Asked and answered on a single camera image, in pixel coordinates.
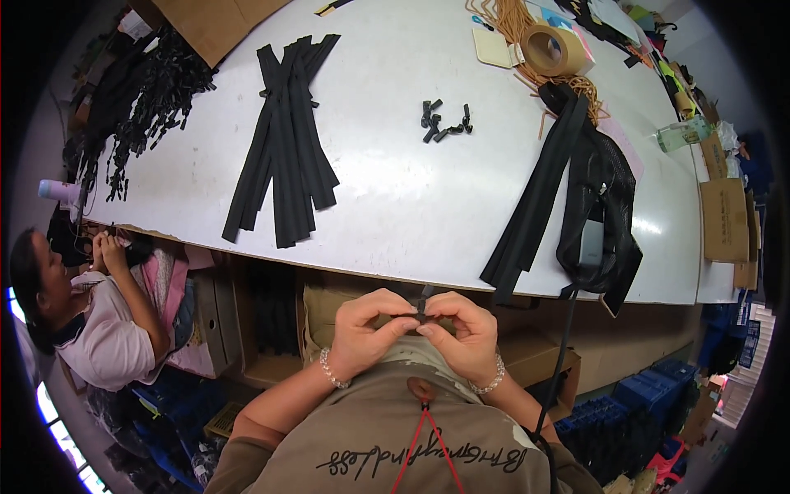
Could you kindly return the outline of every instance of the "black cable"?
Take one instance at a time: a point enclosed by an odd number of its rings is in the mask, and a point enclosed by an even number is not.
[[[551,408],[551,403],[554,401],[555,390],[557,388],[557,382],[559,381],[559,374],[560,369],[562,369],[562,362],[565,360],[565,349],[568,346],[568,336],[570,335],[570,323],[574,320],[574,306],[576,305],[576,296],[579,294],[578,290],[574,290],[574,292],[570,296],[570,306],[568,307],[568,317],[565,321],[565,330],[562,332],[562,343],[559,346],[559,356],[557,356],[557,364],[554,366],[554,375],[551,377],[551,383],[548,387],[548,393],[546,393],[546,398],[544,399],[544,403],[540,407],[540,416],[538,417],[538,422],[536,424],[536,430],[534,432],[530,432],[529,429],[524,427],[523,425],[521,428],[527,433],[529,438],[532,440],[533,443],[541,443],[544,447],[544,452],[548,458],[548,472],[549,472],[549,482],[551,486],[551,494],[557,494],[559,492],[559,487],[557,485],[557,466],[554,462],[554,453],[551,452],[551,448],[548,445],[546,439],[540,435],[540,430],[542,429],[542,425],[544,420],[546,419],[546,412],[548,409]]]

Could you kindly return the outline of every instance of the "white shirt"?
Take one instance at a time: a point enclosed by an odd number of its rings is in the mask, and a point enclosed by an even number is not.
[[[95,387],[117,391],[154,370],[156,359],[148,333],[134,323],[129,305],[112,277],[84,273],[71,281],[74,291],[93,285],[85,327],[75,338],[55,346],[58,355]]]

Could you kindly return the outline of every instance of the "kraft tape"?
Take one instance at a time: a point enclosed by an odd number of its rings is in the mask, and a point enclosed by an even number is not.
[[[552,56],[552,52],[556,53],[551,48],[552,39],[559,45],[559,59]],[[581,41],[566,29],[533,25],[521,37],[521,49],[529,66],[538,74],[547,77],[574,75],[587,63]]]

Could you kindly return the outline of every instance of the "woman's hair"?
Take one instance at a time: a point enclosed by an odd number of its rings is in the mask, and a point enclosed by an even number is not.
[[[54,355],[47,322],[39,312],[37,296],[42,289],[41,268],[33,249],[34,228],[28,228],[17,238],[11,250],[11,285],[19,307],[24,312],[25,323],[33,345],[44,355]]]

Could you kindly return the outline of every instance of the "pile of black zipper pullers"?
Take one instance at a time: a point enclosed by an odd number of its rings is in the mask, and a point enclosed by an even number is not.
[[[472,133],[472,125],[469,124],[468,104],[464,104],[464,118],[461,120],[461,123],[455,127],[447,127],[443,130],[439,130],[439,122],[442,121],[442,116],[438,113],[433,113],[440,106],[442,106],[442,100],[436,100],[433,103],[429,100],[423,101],[423,118],[420,120],[420,124],[424,129],[428,129],[428,133],[423,138],[424,143],[428,144],[431,142],[431,138],[434,139],[434,142],[439,142],[447,134],[461,134],[464,130],[466,130],[467,134]]]
[[[266,100],[258,117],[239,182],[233,194],[222,238],[235,242],[239,229],[253,230],[269,183],[273,183],[274,233],[278,249],[293,247],[315,231],[313,208],[334,206],[333,188],[340,184],[326,159],[313,109],[318,106],[307,86],[318,73],[340,35],[328,34],[318,44],[299,38],[285,47],[283,61],[272,45],[258,50]]]

